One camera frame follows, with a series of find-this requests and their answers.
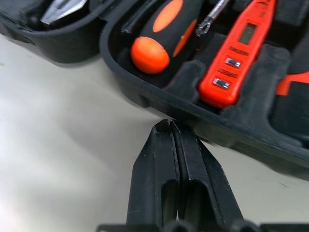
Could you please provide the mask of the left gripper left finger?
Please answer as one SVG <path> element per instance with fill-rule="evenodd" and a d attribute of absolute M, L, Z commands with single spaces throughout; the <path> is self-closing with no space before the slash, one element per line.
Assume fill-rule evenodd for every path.
<path fill-rule="evenodd" d="M 179 168 L 169 121 L 155 124 L 132 169 L 126 223 L 167 225 L 176 219 Z"/>

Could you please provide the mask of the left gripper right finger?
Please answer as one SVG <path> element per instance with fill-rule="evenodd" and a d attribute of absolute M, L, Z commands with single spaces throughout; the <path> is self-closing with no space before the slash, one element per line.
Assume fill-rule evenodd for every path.
<path fill-rule="evenodd" d="M 181 176 L 181 218 L 191 224 L 231 224 L 243 219 L 226 175 L 193 130 L 170 123 Z"/>

